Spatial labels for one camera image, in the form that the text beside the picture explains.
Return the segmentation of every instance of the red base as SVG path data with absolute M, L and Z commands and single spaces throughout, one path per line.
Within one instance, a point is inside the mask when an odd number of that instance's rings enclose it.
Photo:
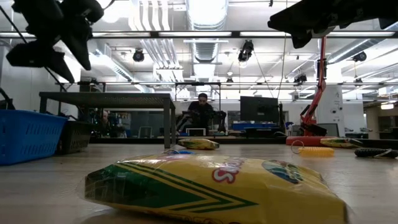
M 286 145 L 291 146 L 294 141 L 294 146 L 324 146 L 321 144 L 321 139 L 335 138 L 332 136 L 291 136 L 286 138 Z

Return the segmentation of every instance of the gray floor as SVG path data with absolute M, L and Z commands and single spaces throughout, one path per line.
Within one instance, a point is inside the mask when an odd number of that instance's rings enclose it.
M 91 145 L 85 152 L 0 167 L 0 223 L 179 223 L 89 203 L 79 183 L 94 170 L 125 157 L 159 154 L 163 145 Z M 224 145 L 222 154 L 280 159 L 320 172 L 352 209 L 355 223 L 398 223 L 398 159 L 360 159 L 337 149 L 327 159 L 301 158 L 280 145 Z

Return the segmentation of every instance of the blue plastic basket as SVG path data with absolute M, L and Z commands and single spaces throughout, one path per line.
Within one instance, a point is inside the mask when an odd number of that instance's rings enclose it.
M 0 110 L 0 165 L 52 156 L 67 118 Z

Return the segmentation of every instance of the metal table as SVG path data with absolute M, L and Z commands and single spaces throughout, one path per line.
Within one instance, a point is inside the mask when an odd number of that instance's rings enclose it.
M 163 109 L 164 113 L 164 147 L 170 148 L 171 140 L 175 144 L 175 106 L 168 93 L 65 93 L 40 92 L 40 112 L 47 110 L 47 100 L 56 100 L 75 106 L 88 108 L 140 108 Z

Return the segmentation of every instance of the black basket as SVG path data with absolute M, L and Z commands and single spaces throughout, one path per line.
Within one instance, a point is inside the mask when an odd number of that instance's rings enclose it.
M 63 127 L 56 154 L 80 152 L 87 148 L 93 125 L 81 121 L 68 121 Z

